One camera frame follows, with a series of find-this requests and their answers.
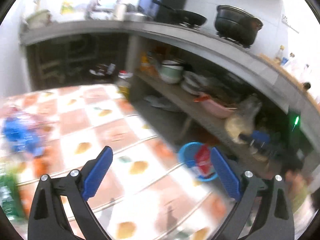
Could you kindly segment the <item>red paper packet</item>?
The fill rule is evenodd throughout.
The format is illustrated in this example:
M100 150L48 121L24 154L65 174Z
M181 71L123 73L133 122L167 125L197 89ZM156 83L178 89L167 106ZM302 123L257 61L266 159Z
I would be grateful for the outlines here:
M202 145L195 154L195 163L201 176L210 177L214 173L210 159L210 148L206 144Z

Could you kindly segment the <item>green white bowl stack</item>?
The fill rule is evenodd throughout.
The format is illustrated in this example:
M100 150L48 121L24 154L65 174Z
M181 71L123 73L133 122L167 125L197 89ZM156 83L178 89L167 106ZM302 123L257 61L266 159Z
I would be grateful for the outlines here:
M164 60L161 62L159 75L162 81L167 84L177 84L182 79L183 63L172 60Z

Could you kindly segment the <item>yellow oil bottle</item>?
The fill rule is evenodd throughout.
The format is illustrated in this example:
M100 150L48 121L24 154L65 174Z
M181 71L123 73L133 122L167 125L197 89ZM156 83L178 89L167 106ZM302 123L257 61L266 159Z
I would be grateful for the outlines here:
M121 94L123 94L126 99L129 98L131 77L133 77L133 73L125 70L121 70L118 73L117 86Z

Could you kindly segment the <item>stack of white plates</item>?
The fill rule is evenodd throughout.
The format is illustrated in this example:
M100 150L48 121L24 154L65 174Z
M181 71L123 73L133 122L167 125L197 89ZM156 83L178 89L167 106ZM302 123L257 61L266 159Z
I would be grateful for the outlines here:
M180 87L191 95L199 96L201 93L206 91L206 86L203 81L204 79L202 76L193 72L185 71L183 72L183 79Z

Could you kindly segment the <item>pink plastic basin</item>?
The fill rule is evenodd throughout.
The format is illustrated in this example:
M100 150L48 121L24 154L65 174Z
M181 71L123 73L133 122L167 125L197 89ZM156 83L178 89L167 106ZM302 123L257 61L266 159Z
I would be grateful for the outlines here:
M205 93L200 94L193 102L199 103L208 113L219 119L227 119L237 110L236 107L224 106L217 99Z

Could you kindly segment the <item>orange snack packages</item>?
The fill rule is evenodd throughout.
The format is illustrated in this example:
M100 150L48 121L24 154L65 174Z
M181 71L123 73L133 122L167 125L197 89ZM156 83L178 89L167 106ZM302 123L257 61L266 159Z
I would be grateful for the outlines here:
M145 51L143 51L140 56L139 70L151 77L158 77L158 70L155 67L153 58L149 56Z

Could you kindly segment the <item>blue plastic trash basket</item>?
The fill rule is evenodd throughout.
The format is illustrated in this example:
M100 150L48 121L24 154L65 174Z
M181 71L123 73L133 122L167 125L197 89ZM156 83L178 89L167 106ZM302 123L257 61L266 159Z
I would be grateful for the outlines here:
M214 173L210 177L201 176L199 169L197 168L196 163L195 163L195 154L197 153L197 151L200 149L200 147L202 145L204 145L204 144L200 143L200 142L189 142L189 143L183 145L178 152L178 159L180 162L184 163L187 166L187 168L189 168L191 170L191 172L193 172L193 174L196 176L196 178L199 181L208 182L208 181L212 181L212 180L216 179L217 173L214 169Z

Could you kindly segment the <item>black frying pan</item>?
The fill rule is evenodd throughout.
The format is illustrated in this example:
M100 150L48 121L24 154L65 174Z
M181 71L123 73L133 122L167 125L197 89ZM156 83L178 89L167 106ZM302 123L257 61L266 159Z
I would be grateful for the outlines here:
M174 9L158 0L152 0L152 2L169 11L171 24L186 24L189 28L195 28L200 27L207 22L207 18L198 13L183 9Z

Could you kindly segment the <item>beige filled plastic bag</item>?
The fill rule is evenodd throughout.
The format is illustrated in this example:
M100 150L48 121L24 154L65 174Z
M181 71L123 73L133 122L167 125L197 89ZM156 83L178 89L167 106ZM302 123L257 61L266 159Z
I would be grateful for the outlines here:
M262 102L255 95L248 96L238 104L235 112L225 121L225 130L237 144L245 144L239 138L240 134L251 135L255 127L255 117L262 107Z

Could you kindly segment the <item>black cooking pot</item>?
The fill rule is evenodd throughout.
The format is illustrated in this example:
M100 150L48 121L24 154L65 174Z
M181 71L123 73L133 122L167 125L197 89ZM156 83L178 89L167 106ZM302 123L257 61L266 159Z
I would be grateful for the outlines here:
M218 5L214 26L217 35L249 48L258 31L263 28L261 20L245 10L231 5Z

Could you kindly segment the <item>concrete kitchen counter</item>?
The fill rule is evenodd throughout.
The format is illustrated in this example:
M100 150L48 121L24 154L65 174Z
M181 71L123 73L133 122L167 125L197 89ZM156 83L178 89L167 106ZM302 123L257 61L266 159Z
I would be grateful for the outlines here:
M20 42L28 46L57 37L111 32L146 37L197 54L242 78L283 110L298 109L300 129L314 149L319 150L319 109L302 84L280 66L217 36L178 25L90 20L32 29L20 35Z

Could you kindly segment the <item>blue plastic snack bag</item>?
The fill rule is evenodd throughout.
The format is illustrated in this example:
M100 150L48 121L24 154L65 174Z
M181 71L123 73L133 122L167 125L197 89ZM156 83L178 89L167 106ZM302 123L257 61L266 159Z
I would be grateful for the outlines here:
M44 153L44 126L42 118L15 108L4 118L1 133L13 153L29 153L36 158Z

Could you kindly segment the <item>wooden lower shelf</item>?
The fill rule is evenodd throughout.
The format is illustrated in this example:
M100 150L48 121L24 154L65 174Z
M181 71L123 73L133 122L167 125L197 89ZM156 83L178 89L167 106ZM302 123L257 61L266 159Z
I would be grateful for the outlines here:
M146 96L163 96L178 108L170 112L152 107ZM208 135L217 139L220 150L234 156L246 168L263 178L271 178L280 172L280 165L271 161L263 163L251 155L247 145L236 144L225 130L225 122L208 113L194 97L178 85L169 85L140 71L135 72L130 92L130 102L137 112L174 149L192 140L207 142Z

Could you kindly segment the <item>green clear plastic bottle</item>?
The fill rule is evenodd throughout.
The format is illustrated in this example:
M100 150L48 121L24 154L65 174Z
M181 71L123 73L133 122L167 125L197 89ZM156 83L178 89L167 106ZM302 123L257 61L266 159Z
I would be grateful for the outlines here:
M1 165L1 208L10 221L25 218L16 176L4 165Z

